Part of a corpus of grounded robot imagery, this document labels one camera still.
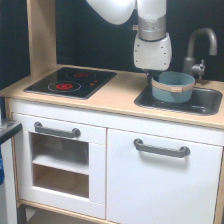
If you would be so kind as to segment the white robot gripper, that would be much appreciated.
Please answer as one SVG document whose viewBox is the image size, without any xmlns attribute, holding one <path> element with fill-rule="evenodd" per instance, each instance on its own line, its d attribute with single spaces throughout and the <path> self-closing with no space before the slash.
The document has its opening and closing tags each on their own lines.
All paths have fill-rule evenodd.
<svg viewBox="0 0 224 224">
<path fill-rule="evenodd" d="M 134 42 L 134 64 L 137 68 L 147 70 L 147 81 L 151 84 L 153 70 L 157 75 L 166 72 L 172 60 L 172 47 L 169 34 L 158 41 L 148 42 L 135 37 Z"/>
</svg>

